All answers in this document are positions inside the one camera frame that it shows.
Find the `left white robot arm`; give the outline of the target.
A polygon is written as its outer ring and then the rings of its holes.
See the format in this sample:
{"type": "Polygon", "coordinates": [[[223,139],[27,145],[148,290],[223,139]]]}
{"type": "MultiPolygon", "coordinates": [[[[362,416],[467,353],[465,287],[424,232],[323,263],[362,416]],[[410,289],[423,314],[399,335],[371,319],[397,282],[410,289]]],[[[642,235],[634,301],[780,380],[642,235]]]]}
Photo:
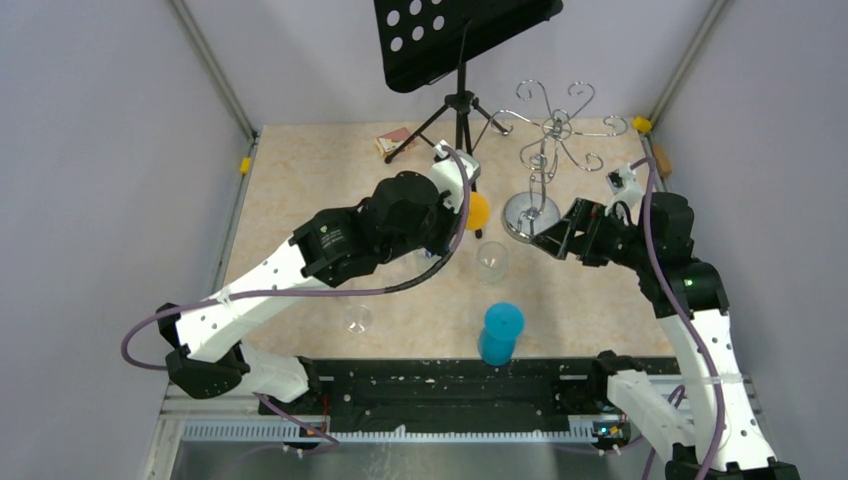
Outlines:
{"type": "Polygon", "coordinates": [[[351,207],[324,209],[269,257],[197,307],[162,307],[160,334],[173,346],[169,380],[194,399],[235,390],[264,394],[297,413],[319,404],[304,360],[255,350],[244,337],[308,297],[340,293],[347,281],[426,249],[445,255],[464,227],[469,177],[450,162],[380,181],[351,207]]]}

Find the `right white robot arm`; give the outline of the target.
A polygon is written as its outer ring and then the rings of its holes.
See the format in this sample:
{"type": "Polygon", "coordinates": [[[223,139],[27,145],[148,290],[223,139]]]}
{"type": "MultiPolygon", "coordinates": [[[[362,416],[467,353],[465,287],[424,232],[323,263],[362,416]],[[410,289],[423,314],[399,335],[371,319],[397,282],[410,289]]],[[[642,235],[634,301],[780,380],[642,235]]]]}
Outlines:
{"type": "Polygon", "coordinates": [[[593,362],[586,397],[637,426],[669,479],[795,479],[765,438],[735,356],[729,301],[717,269],[693,253],[694,213],[681,195],[644,196],[637,223],[623,203],[577,199],[532,244],[586,266],[631,269],[667,336],[691,414],[684,417],[633,358],[612,352],[593,362]]]}

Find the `orange plastic wine glass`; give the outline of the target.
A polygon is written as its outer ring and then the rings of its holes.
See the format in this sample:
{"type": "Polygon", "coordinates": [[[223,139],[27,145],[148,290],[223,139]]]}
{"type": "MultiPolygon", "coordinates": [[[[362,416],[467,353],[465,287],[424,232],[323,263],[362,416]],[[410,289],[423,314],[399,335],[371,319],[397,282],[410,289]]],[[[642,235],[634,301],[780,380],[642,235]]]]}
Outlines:
{"type": "Polygon", "coordinates": [[[488,223],[490,215],[488,200],[481,193],[472,191],[465,228],[470,231],[482,230],[488,223]]]}

